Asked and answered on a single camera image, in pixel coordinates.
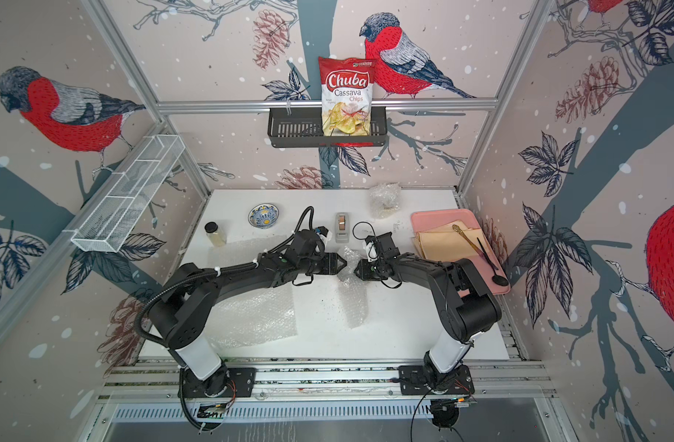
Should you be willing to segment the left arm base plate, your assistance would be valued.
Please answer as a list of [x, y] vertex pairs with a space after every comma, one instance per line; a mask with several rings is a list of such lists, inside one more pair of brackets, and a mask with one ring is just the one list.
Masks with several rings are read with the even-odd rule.
[[180, 374], [178, 396], [185, 399], [250, 398], [257, 370], [221, 366], [208, 379], [200, 380], [186, 369]]

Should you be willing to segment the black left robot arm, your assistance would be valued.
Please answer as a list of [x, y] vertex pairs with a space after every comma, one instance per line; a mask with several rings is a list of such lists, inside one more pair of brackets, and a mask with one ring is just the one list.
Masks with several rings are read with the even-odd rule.
[[264, 252], [252, 263], [219, 269], [186, 264], [180, 279], [168, 284], [136, 315], [134, 331], [164, 346], [195, 379], [224, 377], [226, 365], [204, 335], [209, 314], [218, 303], [258, 289], [294, 283], [304, 274], [336, 276], [347, 261], [336, 252], [316, 252], [289, 260], [285, 253]]

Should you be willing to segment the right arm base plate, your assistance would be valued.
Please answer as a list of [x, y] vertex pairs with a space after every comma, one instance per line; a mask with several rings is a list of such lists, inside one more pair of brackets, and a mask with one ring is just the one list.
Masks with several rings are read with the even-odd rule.
[[448, 373], [440, 373], [431, 366], [399, 366], [398, 383], [403, 396], [460, 395], [475, 393], [470, 369], [458, 365]]

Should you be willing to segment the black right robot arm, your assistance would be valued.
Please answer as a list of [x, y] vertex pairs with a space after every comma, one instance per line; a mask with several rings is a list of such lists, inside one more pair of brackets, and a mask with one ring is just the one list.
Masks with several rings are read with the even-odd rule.
[[444, 263], [404, 253], [373, 262], [363, 259], [355, 275], [362, 281], [385, 283], [391, 279], [399, 287], [408, 283], [430, 290], [443, 328], [424, 356], [425, 384], [434, 392], [443, 392], [455, 383], [456, 372], [475, 338], [502, 318], [495, 296], [468, 259]]

